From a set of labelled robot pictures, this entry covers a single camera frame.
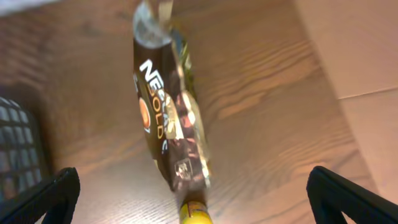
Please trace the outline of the yellow Mentos bottle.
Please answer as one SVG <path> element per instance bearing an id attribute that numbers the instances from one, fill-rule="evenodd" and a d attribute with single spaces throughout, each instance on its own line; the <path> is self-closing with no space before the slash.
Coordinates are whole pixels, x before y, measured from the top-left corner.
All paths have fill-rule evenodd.
<path id="1" fill-rule="evenodd" d="M 189 192 L 183 198 L 179 209 L 179 220 L 180 224 L 213 224 L 204 191 Z"/>

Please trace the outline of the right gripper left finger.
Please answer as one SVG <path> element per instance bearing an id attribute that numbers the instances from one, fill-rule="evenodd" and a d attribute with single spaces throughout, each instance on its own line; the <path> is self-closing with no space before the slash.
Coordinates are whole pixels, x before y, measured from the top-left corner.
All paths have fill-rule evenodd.
<path id="1" fill-rule="evenodd" d="M 71 224 L 80 195 L 80 179 L 74 167 L 66 167 L 31 189 L 1 204 L 1 223 Z"/>

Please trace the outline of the brown Nescafe Gold pouch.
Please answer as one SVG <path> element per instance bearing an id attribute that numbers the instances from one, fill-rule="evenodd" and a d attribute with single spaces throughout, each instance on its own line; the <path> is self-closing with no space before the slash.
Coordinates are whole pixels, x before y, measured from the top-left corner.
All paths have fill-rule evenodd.
<path id="1" fill-rule="evenodd" d="M 171 191 L 210 186 L 209 152 L 196 101 L 188 43 L 171 20 L 172 1 L 142 1 L 132 20 L 134 84 L 152 158 Z"/>

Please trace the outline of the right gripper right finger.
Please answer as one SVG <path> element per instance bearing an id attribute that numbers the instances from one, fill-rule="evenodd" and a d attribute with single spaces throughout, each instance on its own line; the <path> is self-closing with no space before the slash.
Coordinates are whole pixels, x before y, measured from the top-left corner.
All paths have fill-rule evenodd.
<path id="1" fill-rule="evenodd" d="M 397 224 L 396 204 L 322 166 L 311 171 L 307 195 L 317 224 L 346 224 L 345 216 L 361 224 Z"/>

